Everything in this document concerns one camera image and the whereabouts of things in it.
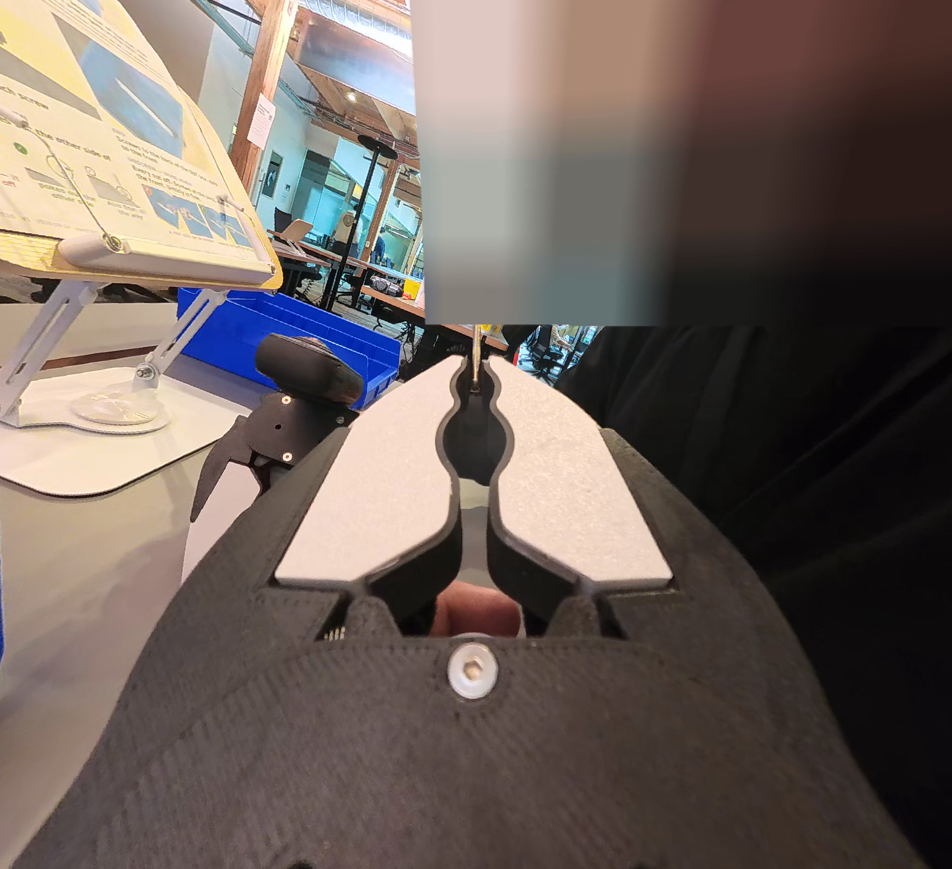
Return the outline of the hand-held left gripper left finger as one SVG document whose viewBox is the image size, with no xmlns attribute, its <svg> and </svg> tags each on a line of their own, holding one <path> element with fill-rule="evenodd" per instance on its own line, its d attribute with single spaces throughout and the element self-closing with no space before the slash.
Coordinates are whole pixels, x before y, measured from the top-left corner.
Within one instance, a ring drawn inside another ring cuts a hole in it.
<svg viewBox="0 0 952 869">
<path fill-rule="evenodd" d="M 408 618 L 457 577 L 460 487 L 444 435 L 468 366 L 448 357 L 351 424 L 276 568 L 279 586 L 371 595 Z"/>
</svg>

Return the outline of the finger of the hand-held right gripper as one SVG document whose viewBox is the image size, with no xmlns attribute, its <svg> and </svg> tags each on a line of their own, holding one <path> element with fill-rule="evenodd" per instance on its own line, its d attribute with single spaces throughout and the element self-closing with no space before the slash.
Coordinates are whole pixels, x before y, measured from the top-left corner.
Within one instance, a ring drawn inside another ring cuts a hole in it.
<svg viewBox="0 0 952 869">
<path fill-rule="evenodd" d="M 184 545 L 182 582 L 259 494 L 261 483 L 250 467 L 227 464 L 202 510 L 189 526 Z"/>
</svg>

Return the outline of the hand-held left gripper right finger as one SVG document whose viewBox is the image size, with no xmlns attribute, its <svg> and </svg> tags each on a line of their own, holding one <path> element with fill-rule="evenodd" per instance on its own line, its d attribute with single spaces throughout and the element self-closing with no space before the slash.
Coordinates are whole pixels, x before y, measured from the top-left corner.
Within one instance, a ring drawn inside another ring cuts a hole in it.
<svg viewBox="0 0 952 869">
<path fill-rule="evenodd" d="M 503 358 L 483 365 L 504 437 L 486 536 L 498 588 L 537 624 L 571 597 L 671 591 L 672 568 L 599 425 Z"/>
</svg>

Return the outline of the brown background table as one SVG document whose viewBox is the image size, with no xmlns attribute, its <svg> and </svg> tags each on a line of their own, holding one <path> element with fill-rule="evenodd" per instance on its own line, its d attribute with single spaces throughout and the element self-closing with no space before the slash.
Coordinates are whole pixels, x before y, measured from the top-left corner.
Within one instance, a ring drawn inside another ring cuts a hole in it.
<svg viewBox="0 0 952 869">
<path fill-rule="evenodd" d="M 271 230 L 268 230 L 268 234 L 284 270 L 282 290 L 289 296 L 296 296 L 303 290 L 300 285 L 304 280 L 320 279 L 317 274 L 319 271 L 326 271 L 323 283 L 328 289 L 333 285 L 339 268 L 342 279 L 348 283 L 338 284 L 337 297 L 349 297 L 352 307 L 359 305 L 357 298 L 362 293 L 367 296 L 380 295 L 384 302 L 390 304 L 414 305 L 416 300 L 407 293 L 407 284 L 418 291 L 422 290 L 422 280 L 391 267 L 362 260 L 358 256 L 339 255 L 313 244 L 288 242 Z"/>
</svg>

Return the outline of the white stand with instruction board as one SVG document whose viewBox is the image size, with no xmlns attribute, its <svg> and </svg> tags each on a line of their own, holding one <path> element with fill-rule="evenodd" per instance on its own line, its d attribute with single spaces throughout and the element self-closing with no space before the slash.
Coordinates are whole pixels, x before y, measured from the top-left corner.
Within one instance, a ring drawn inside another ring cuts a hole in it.
<svg viewBox="0 0 952 869">
<path fill-rule="evenodd" d="M 238 408 L 164 379 L 232 290 L 282 283 L 220 138 L 118 0 L 1 0 L 2 273 L 56 280 L 2 319 L 2 480 L 106 494 L 220 438 Z M 197 290 L 142 363 L 41 378 L 102 287 Z"/>
</svg>

